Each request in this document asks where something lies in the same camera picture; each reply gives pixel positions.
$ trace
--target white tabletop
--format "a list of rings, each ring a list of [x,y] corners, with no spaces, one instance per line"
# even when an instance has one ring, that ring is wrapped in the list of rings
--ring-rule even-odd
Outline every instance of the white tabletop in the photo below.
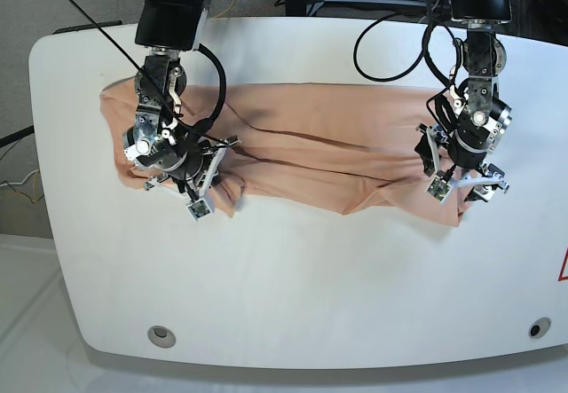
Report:
[[[351,52],[366,20],[212,20],[204,43],[229,83],[367,83]],[[397,73],[423,26],[385,23],[363,67]],[[109,33],[143,63],[135,26]],[[484,358],[568,342],[568,49],[503,37],[501,96],[513,123],[493,162],[511,190],[457,229],[396,208],[339,216],[248,197],[233,219],[195,224],[179,200],[126,188],[99,110],[100,91],[134,75],[96,31],[48,36],[30,56],[35,135],[51,228],[83,338],[142,358],[271,368],[361,368]],[[447,72],[442,30],[431,44]],[[200,54],[189,83],[215,83]],[[426,66],[397,85],[439,89]],[[541,339],[531,324],[550,318]],[[151,326],[177,337],[148,341]]]

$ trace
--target black cable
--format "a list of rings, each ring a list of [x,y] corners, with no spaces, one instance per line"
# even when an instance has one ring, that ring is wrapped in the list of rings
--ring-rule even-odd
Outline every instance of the black cable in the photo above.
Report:
[[[213,108],[213,112],[208,118],[200,120],[192,127],[192,129],[196,130],[197,134],[199,134],[200,136],[209,138],[208,136],[205,136],[205,132],[210,130],[210,128],[213,126],[213,123],[221,114],[221,110],[223,109],[223,105],[225,104],[225,98],[227,94],[227,78],[221,62],[207,47],[205,47],[203,44],[200,44],[198,50],[207,59],[209,59],[211,63],[213,63],[217,70],[217,73],[219,74],[219,97],[217,98],[217,103]]]
[[[458,69],[460,69],[460,67],[462,67],[462,52],[460,51],[461,43],[455,37],[452,30],[446,24],[444,24],[444,22],[441,19],[434,19],[434,28],[436,28],[438,26],[443,27],[446,30],[446,32],[452,37],[452,43],[454,44],[454,48],[456,50],[456,53],[455,53],[455,60],[456,60],[455,72],[457,73]],[[426,54],[424,55],[424,61],[426,62],[426,65],[430,69],[431,73],[433,73],[434,76],[436,76],[436,78],[438,78],[438,80],[444,86],[451,87],[452,85],[455,85],[456,75],[454,75],[453,78],[446,78],[446,76],[440,72],[440,70],[438,69],[438,67],[436,66],[434,61],[432,60],[432,57],[430,56],[430,51],[429,51],[428,47],[426,48]]]
[[[455,92],[461,98],[463,98],[465,96],[465,90],[468,88],[468,82],[469,82],[468,79],[463,80],[461,82],[460,86],[457,89],[455,89]]]
[[[280,7],[281,5],[284,5],[284,0],[276,0],[276,3],[274,3],[274,7]]]
[[[25,129],[22,129],[20,131],[16,131],[15,133],[9,134],[4,138],[0,138],[0,149],[2,149],[5,146],[11,145],[16,141],[20,141],[21,139],[26,138],[31,134],[34,134],[33,125],[30,125],[29,127],[26,127]]]
[[[43,194],[43,195],[40,196],[37,200],[32,200],[32,197],[29,196],[27,193],[24,193],[24,192],[21,192],[21,191],[16,190],[16,188],[15,188],[14,186],[10,185],[10,183],[8,182],[8,180],[4,180],[2,183],[0,183],[0,185],[8,185],[8,187],[9,187],[10,189],[12,189],[12,191],[13,191],[14,193],[17,193],[17,194],[19,194],[19,195],[24,195],[26,198],[29,199],[29,201],[30,201],[33,205],[37,204],[40,200],[42,200],[42,199],[45,197],[45,194]]]
[[[444,25],[444,23],[442,23],[440,20],[433,20],[433,22],[436,23],[436,25],[441,25],[443,26],[447,33],[452,37],[453,43],[454,43],[454,48],[455,48],[455,68],[456,68],[456,72],[454,72],[454,76],[452,78],[445,78],[438,70],[438,68],[436,67],[436,65],[434,64],[433,60],[430,58],[430,62],[431,64],[428,64],[428,67],[430,69],[430,71],[432,71],[432,73],[439,79],[439,81],[441,81],[443,84],[445,84],[445,87],[442,91],[440,91],[439,93],[437,93],[436,95],[432,96],[431,98],[429,98],[426,101],[426,108],[428,109],[428,112],[430,113],[430,115],[432,116],[432,118],[434,119],[434,121],[436,121],[438,123],[438,125],[442,128],[442,130],[445,132],[445,134],[448,137],[448,140],[451,140],[452,137],[450,136],[450,130],[455,130],[452,129],[452,127],[454,125],[457,124],[457,119],[455,118],[455,114],[454,111],[452,109],[452,107],[450,106],[450,103],[448,102],[446,96],[444,96],[444,93],[446,93],[448,90],[450,90],[450,88],[452,88],[452,86],[455,85],[455,80],[457,78],[457,69],[462,65],[462,52],[460,49],[460,43],[458,42],[457,38],[455,37],[454,33],[452,32],[452,30],[447,26]],[[432,70],[432,68],[435,68],[436,71],[438,71],[439,75],[441,75],[441,78],[438,77],[434,71]],[[458,91],[462,86],[464,86],[464,84],[467,86],[467,80],[465,80],[463,83],[461,83],[459,88],[456,88],[456,92],[458,93],[458,95],[460,95],[461,97],[463,97],[462,94],[460,94],[460,92]],[[434,115],[434,112],[432,111],[432,109],[430,108],[430,103],[434,101],[436,106],[439,106],[440,109],[441,107],[443,107],[446,110],[447,113],[447,118],[448,118],[448,122],[449,122],[449,129],[447,128],[447,126],[441,122],[441,117],[438,118],[436,115]]]
[[[205,133],[200,133],[194,130],[194,128],[188,124],[185,124],[184,122],[182,122],[178,116],[173,112],[173,110],[170,107],[170,103],[168,102],[168,100],[166,99],[166,97],[163,95],[163,93],[160,91],[160,88],[156,85],[156,83],[154,82],[154,80],[152,79],[152,77],[146,72],[146,70],[143,67],[140,67],[138,65],[138,63],[136,63],[136,61],[130,56],[130,54],[128,54],[126,52],[126,50],[124,50],[121,45],[119,43],[117,43],[112,36],[110,36],[103,28],[100,27],[100,25],[91,17],[89,16],[89,14],[83,10],[81,8],[81,6],[79,6],[79,4],[77,4],[74,0],[67,0],[71,5],[73,5],[77,11],[79,11],[85,19],[87,19],[108,41],[110,41],[112,43],[112,45],[120,52],[122,53],[122,55],[137,69],[138,72],[140,72],[150,83],[150,85],[152,86],[152,88],[154,89],[154,92],[157,94],[158,98],[160,99],[161,103],[163,104],[164,108],[168,111],[168,113],[170,114],[170,116],[174,117],[177,119],[177,122],[179,123],[179,125],[188,133],[190,134],[196,134],[200,137],[203,138],[208,138],[210,140],[214,140],[218,143],[224,144],[226,145],[226,142],[223,140],[220,140],[218,138],[213,138],[211,136],[207,136]],[[213,53],[211,53],[204,45],[200,44],[199,52],[201,52],[202,54],[204,54],[205,56],[207,56],[209,58],[210,55],[212,55]]]
[[[18,140],[16,143],[14,143],[12,146],[10,146],[10,147],[8,148],[8,150],[7,150],[6,152],[4,152],[4,154],[0,157],[0,161],[3,160],[4,157],[5,157],[8,153],[10,153],[10,151],[11,151],[14,147],[16,147],[16,146],[22,141],[22,139],[23,139],[23,138],[21,138],[21,139]]]
[[[381,77],[376,77],[376,76],[372,76],[372,75],[365,73],[361,69],[361,67],[359,66],[359,62],[357,60],[357,56],[358,56],[358,52],[359,52],[359,45],[360,45],[363,37],[367,34],[367,32],[369,32],[371,29],[373,29],[374,27],[376,27],[377,25],[379,25],[381,22],[383,22],[385,20],[394,18],[395,16],[399,16],[399,15],[406,16],[405,13],[394,12],[392,14],[388,14],[386,16],[383,16],[379,20],[376,20],[375,22],[373,22],[371,25],[369,25],[361,33],[359,38],[357,38],[357,41],[355,42],[355,47],[353,49],[353,64],[355,65],[357,72],[359,72],[364,78],[367,78],[370,81],[373,81],[373,82],[376,82],[376,83],[390,83],[392,81],[397,81],[400,78],[404,78],[405,76],[407,76],[408,74],[410,74],[412,71],[414,71],[416,69],[416,67],[420,64],[420,62],[424,58],[426,51],[428,50],[428,43],[430,42],[430,37],[432,35],[432,29],[434,28],[434,23],[433,23],[434,18],[433,18],[433,15],[432,15],[432,7],[430,5],[430,0],[424,0],[424,1],[426,3],[426,16],[428,17],[428,26],[426,27],[426,32],[424,33],[424,36],[422,37],[422,50],[420,51],[420,54],[418,55],[418,57],[416,58],[414,63],[410,66],[410,68],[408,68],[406,71],[404,71],[401,74],[386,77],[386,78],[381,78]]]

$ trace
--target beige cloth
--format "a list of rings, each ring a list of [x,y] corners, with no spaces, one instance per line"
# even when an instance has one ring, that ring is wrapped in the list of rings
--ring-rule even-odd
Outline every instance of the beige cloth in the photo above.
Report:
[[[467,191],[440,205],[414,152],[416,126],[431,123],[425,102],[432,90],[384,86],[279,84],[230,87],[214,137],[238,135],[227,152],[222,182],[211,194],[229,216],[243,193],[287,198],[341,214],[396,206],[431,221],[457,226]],[[188,87],[184,121],[210,114],[217,88]],[[137,100],[131,79],[104,90],[101,111],[114,142],[119,178],[142,187],[152,171],[136,169],[122,150]]]

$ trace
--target cloth fold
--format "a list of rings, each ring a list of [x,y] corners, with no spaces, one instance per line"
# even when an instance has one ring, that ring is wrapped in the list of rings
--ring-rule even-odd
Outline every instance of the cloth fold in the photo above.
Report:
[[[429,180],[414,152],[416,126],[430,124],[425,102],[432,90],[385,86],[274,84],[229,87],[210,135],[237,135],[211,188],[217,208],[232,216],[244,193],[295,200],[350,214],[396,206],[440,224],[457,226],[468,191],[453,191],[441,205],[425,190]],[[122,133],[133,123],[133,80],[102,91],[101,112],[114,142],[119,178],[140,188],[153,174],[124,156]],[[187,87],[184,122],[209,115],[215,87]]]

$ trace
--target metal grommet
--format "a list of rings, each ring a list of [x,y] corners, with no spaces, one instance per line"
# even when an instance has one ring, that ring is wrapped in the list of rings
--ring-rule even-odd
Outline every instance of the metal grommet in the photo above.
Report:
[[[550,318],[540,318],[529,328],[529,337],[533,340],[538,340],[539,338],[544,337],[551,325],[552,321]]]
[[[150,340],[154,346],[163,349],[169,349],[176,344],[176,336],[174,333],[163,326],[152,326],[148,329],[148,340]]]

